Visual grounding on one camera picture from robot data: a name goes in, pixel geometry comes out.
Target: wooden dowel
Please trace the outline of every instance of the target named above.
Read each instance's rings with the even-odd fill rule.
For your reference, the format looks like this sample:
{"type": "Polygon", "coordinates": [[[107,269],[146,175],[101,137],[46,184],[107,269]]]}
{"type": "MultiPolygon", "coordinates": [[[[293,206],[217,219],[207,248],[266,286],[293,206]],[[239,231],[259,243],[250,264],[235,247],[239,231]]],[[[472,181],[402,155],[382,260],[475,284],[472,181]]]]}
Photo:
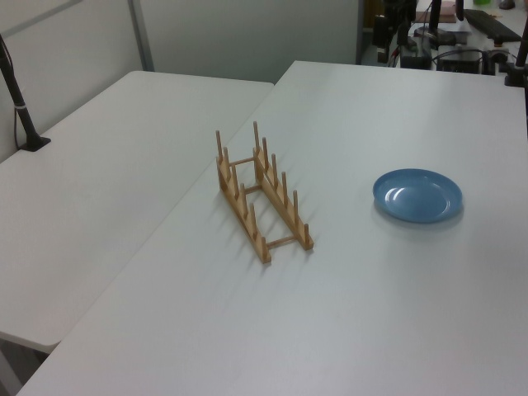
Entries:
{"type": "Polygon", "coordinates": [[[267,142],[266,142],[266,138],[262,138],[262,148],[264,149],[264,170],[267,171],[267,169],[270,167],[270,162],[267,159],[267,142]]]}
{"type": "Polygon", "coordinates": [[[227,163],[227,173],[228,173],[228,176],[227,176],[227,181],[231,180],[231,171],[229,169],[229,154],[228,154],[228,148],[227,147],[224,147],[224,160],[225,160],[225,163],[227,163]]]}
{"type": "Polygon", "coordinates": [[[279,177],[277,176],[277,161],[275,154],[271,155],[271,166],[273,167],[273,186],[277,188],[279,185],[279,177]]]}
{"type": "Polygon", "coordinates": [[[297,199],[297,190],[294,190],[294,222],[295,227],[299,224],[299,201],[297,199]]]}
{"type": "Polygon", "coordinates": [[[266,246],[266,238],[264,237],[261,238],[261,249],[262,249],[262,255],[265,256],[267,246],[266,246]]]}
{"type": "Polygon", "coordinates": [[[250,163],[251,161],[254,161],[255,158],[254,157],[251,157],[251,158],[245,158],[245,159],[239,159],[238,161],[233,161],[231,163],[231,165],[240,165],[242,163],[250,163]]]}
{"type": "Polygon", "coordinates": [[[258,153],[259,140],[258,140],[258,126],[257,126],[256,121],[253,121],[253,132],[255,133],[255,151],[258,153]]]}
{"type": "Polygon", "coordinates": [[[289,237],[285,237],[285,238],[277,239],[276,241],[273,241],[273,242],[269,242],[267,246],[268,248],[274,248],[277,245],[281,245],[283,243],[287,243],[287,242],[295,241],[295,240],[296,240],[296,237],[294,235],[291,235],[289,237]]]}
{"type": "Polygon", "coordinates": [[[259,191],[261,189],[262,189],[262,186],[259,186],[259,185],[251,186],[246,189],[246,194],[251,194],[252,192],[259,191]]]}
{"type": "Polygon", "coordinates": [[[255,217],[255,205],[250,204],[249,210],[251,211],[251,224],[253,227],[252,236],[253,239],[255,239],[257,237],[257,217],[255,217]]]}
{"type": "Polygon", "coordinates": [[[222,142],[220,141],[220,131],[216,131],[216,145],[218,146],[218,156],[222,158],[222,142]]]}
{"type": "Polygon", "coordinates": [[[240,185],[240,195],[242,197],[242,215],[244,216],[244,219],[246,219],[248,217],[248,202],[246,201],[246,187],[244,187],[244,183],[240,185]]]}
{"type": "Polygon", "coordinates": [[[233,174],[234,199],[237,200],[240,192],[238,191],[237,168],[234,165],[231,165],[231,173],[233,174]]]}
{"type": "Polygon", "coordinates": [[[284,201],[284,207],[288,207],[288,187],[286,187],[286,172],[282,173],[282,199],[284,201]]]}

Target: white tabletop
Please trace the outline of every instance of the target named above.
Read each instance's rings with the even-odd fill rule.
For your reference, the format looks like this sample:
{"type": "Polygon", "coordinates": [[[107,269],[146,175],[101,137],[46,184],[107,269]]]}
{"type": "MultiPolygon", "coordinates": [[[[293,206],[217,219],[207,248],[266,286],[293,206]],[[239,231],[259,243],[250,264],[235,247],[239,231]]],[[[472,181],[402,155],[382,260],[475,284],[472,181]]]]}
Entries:
{"type": "Polygon", "coordinates": [[[0,338],[51,351],[271,88],[130,73],[0,164],[0,338]]]}
{"type": "MultiPolygon", "coordinates": [[[[211,163],[20,396],[526,396],[523,91],[297,62],[251,119],[299,190],[314,250],[292,243],[263,266],[211,163]],[[380,213],[372,185],[401,167],[451,177],[464,213],[380,213]]],[[[252,142],[247,122],[231,160],[252,142]]],[[[272,213],[259,201],[266,236],[272,213]]]]}

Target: floor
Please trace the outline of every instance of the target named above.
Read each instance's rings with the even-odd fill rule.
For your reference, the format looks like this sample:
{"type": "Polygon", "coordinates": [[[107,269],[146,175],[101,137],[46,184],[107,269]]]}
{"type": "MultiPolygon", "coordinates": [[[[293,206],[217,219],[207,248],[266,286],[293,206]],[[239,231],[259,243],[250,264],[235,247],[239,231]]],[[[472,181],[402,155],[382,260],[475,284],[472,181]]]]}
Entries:
{"type": "Polygon", "coordinates": [[[15,396],[46,357],[45,353],[0,340],[0,396],[15,396]]]}

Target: plate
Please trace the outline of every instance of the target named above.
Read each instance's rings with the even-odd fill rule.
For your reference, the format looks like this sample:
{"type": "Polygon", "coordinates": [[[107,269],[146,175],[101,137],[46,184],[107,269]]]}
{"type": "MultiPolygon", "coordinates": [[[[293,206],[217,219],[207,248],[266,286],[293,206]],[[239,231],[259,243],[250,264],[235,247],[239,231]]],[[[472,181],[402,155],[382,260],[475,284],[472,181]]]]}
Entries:
{"type": "Polygon", "coordinates": [[[382,210],[413,223],[435,223],[462,209],[462,191],[456,183],[424,169],[385,173],[374,183],[372,192],[382,210]]]}

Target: white wall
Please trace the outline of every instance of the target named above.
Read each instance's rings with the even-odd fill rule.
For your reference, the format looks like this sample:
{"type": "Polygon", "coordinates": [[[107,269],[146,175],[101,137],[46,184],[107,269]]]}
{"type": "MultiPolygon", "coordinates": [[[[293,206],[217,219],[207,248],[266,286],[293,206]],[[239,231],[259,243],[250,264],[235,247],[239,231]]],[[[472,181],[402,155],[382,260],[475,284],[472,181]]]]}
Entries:
{"type": "MultiPolygon", "coordinates": [[[[39,133],[141,69],[127,0],[83,0],[4,39],[39,133]]],[[[0,79],[0,162],[15,152],[12,112],[0,79]]]]}
{"type": "Polygon", "coordinates": [[[353,64],[359,0],[139,0],[157,72],[276,83],[294,60],[353,64]]]}

